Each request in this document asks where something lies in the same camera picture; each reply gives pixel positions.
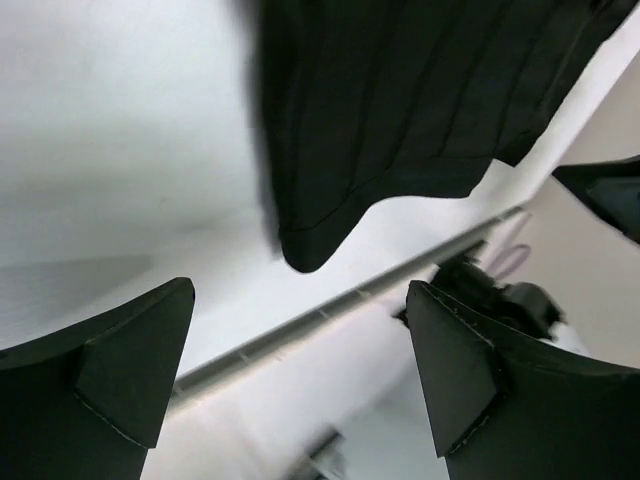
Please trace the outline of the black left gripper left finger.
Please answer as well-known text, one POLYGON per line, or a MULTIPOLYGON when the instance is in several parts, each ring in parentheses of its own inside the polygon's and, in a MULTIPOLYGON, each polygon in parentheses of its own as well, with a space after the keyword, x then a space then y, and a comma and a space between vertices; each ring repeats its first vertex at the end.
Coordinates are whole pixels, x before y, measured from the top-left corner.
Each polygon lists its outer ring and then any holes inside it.
POLYGON ((193 310, 193 283, 179 277, 2 351, 2 478, 140 478, 193 310))

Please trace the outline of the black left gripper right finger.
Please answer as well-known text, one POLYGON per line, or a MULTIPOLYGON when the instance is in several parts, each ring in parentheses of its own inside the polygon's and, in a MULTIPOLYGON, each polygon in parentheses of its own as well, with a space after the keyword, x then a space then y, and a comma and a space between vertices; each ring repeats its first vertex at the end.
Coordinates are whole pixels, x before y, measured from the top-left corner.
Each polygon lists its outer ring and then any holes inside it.
POLYGON ((452 479, 635 479, 639 372, 541 342, 422 281, 409 330, 452 479))

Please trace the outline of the black pleated skirt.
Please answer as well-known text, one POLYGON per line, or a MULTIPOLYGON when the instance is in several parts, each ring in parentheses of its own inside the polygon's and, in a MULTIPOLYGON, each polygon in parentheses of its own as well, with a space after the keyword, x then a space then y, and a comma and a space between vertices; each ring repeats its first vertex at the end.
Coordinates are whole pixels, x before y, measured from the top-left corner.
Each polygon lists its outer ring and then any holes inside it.
POLYGON ((366 211, 518 165, 634 1, 243 1, 269 227, 320 269, 366 211))

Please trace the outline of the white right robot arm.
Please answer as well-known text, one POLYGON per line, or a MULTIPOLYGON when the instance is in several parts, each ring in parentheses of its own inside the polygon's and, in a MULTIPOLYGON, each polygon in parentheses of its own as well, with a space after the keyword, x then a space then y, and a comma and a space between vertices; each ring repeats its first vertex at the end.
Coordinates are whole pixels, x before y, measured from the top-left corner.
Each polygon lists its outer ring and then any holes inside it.
POLYGON ((639 156, 557 167, 553 177, 600 220, 639 243, 639 156))

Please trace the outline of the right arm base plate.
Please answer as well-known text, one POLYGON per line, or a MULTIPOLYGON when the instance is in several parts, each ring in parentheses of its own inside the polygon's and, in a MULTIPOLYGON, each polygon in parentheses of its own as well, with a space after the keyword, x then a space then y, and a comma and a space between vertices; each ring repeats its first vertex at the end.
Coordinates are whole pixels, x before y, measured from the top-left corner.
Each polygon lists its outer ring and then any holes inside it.
POLYGON ((553 341, 554 330, 565 323, 564 313, 542 287, 501 283, 467 253, 442 262, 429 287, 439 312, 465 327, 483 317, 528 337, 553 341))

